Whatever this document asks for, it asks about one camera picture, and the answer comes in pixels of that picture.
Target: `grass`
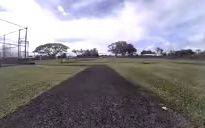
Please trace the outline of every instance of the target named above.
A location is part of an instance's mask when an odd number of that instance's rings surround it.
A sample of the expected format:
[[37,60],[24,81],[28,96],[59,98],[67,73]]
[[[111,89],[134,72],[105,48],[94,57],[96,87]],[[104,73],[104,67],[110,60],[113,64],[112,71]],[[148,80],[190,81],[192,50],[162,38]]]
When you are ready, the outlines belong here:
[[0,68],[0,118],[85,68],[47,65]]
[[169,108],[184,115],[195,127],[205,128],[205,65],[195,61],[190,61],[191,64],[173,60],[128,61],[131,63],[114,61],[110,66],[135,85],[159,96]]
[[205,61],[101,58],[59,62],[0,68],[0,118],[87,66],[105,64],[152,92],[195,127],[205,128]]

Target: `dark path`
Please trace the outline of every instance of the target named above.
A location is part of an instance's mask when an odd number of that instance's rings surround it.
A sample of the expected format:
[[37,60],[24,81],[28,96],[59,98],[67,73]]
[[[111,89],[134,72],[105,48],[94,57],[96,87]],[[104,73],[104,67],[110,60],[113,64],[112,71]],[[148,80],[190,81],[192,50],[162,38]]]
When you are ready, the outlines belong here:
[[188,127],[106,66],[92,66],[1,121],[6,128]]

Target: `tree canopy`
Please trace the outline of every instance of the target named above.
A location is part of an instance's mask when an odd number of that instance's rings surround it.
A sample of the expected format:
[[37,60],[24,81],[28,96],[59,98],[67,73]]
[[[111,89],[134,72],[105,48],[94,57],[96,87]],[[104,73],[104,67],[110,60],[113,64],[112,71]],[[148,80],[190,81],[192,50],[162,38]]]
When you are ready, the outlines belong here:
[[115,54],[116,56],[118,54],[124,56],[126,53],[128,53],[128,55],[133,55],[135,52],[137,52],[137,49],[132,44],[128,44],[126,41],[112,43],[108,45],[108,49],[109,52]]
[[162,55],[162,54],[163,54],[163,49],[160,48],[160,47],[157,47],[157,48],[156,48],[156,53],[157,53],[158,55]]
[[69,49],[69,47],[60,43],[47,43],[38,46],[33,52],[37,52],[39,54],[44,53],[48,56],[55,57],[58,53],[63,54],[67,52],[67,49]]
[[87,50],[72,50],[73,53],[75,53],[77,56],[83,56],[83,57],[97,57],[99,56],[98,50],[96,48],[93,49],[87,49]]

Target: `cloud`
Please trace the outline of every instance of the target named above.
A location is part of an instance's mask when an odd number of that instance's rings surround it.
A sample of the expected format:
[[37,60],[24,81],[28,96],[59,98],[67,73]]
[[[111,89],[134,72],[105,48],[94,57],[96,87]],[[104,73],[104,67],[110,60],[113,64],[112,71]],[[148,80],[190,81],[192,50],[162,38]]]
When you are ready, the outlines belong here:
[[29,27],[30,51],[62,42],[104,53],[118,40],[139,50],[205,49],[205,0],[0,0],[0,8],[0,18]]

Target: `backstop fence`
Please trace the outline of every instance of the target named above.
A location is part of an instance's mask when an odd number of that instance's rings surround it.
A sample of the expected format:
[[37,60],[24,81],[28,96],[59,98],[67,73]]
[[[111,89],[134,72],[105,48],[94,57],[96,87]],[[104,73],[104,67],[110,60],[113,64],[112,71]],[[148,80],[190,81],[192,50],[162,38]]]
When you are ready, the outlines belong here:
[[28,28],[3,19],[0,19],[0,22],[16,27],[16,30],[2,33],[7,28],[5,25],[0,26],[0,59],[2,63],[9,61],[17,62],[20,59],[26,59],[28,57],[29,47],[29,41],[27,40]]

